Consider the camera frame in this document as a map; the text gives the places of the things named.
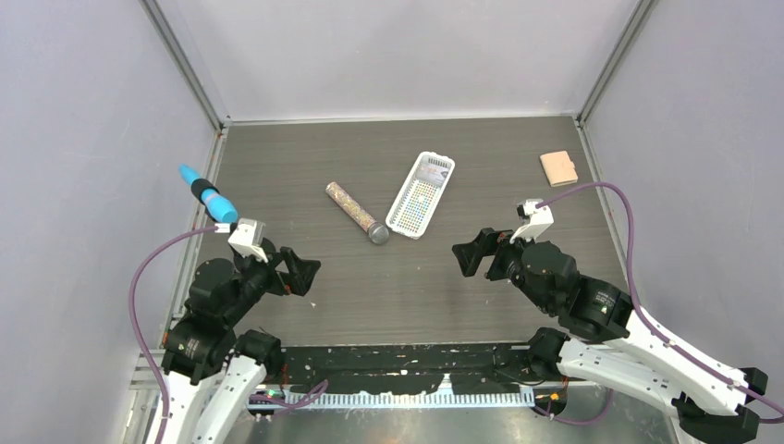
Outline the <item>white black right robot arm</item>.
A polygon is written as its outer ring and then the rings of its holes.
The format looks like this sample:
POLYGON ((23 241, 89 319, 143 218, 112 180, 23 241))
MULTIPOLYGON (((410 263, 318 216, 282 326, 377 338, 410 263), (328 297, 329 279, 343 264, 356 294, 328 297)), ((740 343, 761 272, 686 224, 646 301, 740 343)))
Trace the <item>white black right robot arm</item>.
POLYGON ((509 282, 557 319, 558 328, 541 327, 531 338, 527 363, 534 376, 598 383, 677 419, 703 443, 756 439, 761 419, 747 405, 764 394, 764 372, 699 351, 645 309, 636 310, 628 293, 579 272, 576 260, 552 242, 511 235, 484 228, 452 252, 465 277, 491 257, 486 279, 509 282))

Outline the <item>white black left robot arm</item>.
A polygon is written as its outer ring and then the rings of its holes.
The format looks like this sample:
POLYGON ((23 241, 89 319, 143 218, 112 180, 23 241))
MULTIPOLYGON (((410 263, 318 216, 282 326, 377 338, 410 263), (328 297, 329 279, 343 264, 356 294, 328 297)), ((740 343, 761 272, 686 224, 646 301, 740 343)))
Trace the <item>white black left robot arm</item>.
POLYGON ((286 381, 280 339, 235 327, 266 294, 306 295, 321 266, 284 247, 266 262, 236 254, 196 268, 185 314, 151 365, 161 395, 148 442, 220 443, 262 382, 286 381))

